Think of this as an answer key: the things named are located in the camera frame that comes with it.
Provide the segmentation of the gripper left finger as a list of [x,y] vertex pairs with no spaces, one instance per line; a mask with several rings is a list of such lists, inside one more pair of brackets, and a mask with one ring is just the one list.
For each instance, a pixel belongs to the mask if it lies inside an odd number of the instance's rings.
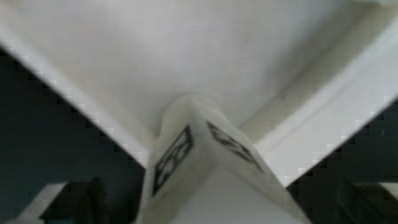
[[11,224],[111,224],[102,179],[49,184]]

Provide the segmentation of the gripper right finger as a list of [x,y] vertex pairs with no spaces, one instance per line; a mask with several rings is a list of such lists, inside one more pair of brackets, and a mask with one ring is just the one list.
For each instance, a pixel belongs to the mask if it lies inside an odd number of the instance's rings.
[[398,224],[398,182],[342,183],[335,224]]

